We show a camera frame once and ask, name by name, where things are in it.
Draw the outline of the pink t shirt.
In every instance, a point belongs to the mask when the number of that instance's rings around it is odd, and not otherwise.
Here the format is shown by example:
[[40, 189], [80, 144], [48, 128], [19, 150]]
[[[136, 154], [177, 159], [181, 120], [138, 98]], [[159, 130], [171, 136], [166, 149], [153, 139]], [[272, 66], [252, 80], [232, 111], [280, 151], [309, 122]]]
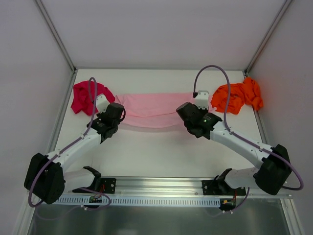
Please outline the pink t shirt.
[[143, 128], [167, 128], [182, 125], [176, 108], [194, 102], [191, 93], [119, 94], [115, 101], [124, 106], [124, 124]]

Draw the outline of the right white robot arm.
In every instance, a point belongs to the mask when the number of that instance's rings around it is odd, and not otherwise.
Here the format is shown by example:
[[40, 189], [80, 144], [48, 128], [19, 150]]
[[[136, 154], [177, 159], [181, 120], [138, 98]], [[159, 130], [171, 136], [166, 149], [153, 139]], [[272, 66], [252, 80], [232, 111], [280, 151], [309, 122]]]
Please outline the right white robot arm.
[[276, 195], [291, 174], [286, 149], [271, 147], [241, 137], [227, 128], [225, 122], [213, 113], [205, 113], [196, 105], [186, 102], [176, 109], [187, 131], [196, 138], [204, 137], [218, 142], [248, 160], [253, 167], [226, 169], [217, 179], [217, 190], [229, 194], [236, 188], [259, 188]]

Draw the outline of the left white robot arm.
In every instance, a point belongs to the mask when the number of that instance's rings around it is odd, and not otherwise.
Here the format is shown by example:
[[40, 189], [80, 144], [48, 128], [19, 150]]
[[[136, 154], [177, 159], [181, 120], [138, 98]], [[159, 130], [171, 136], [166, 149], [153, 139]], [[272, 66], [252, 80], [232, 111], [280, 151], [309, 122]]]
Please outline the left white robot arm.
[[87, 125], [86, 131], [68, 146], [46, 155], [35, 154], [29, 164], [24, 187], [41, 202], [52, 204], [64, 192], [98, 193], [101, 186], [101, 173], [91, 166], [78, 171], [68, 169], [90, 150], [111, 138], [124, 120], [126, 111], [123, 105], [111, 103], [106, 110]]

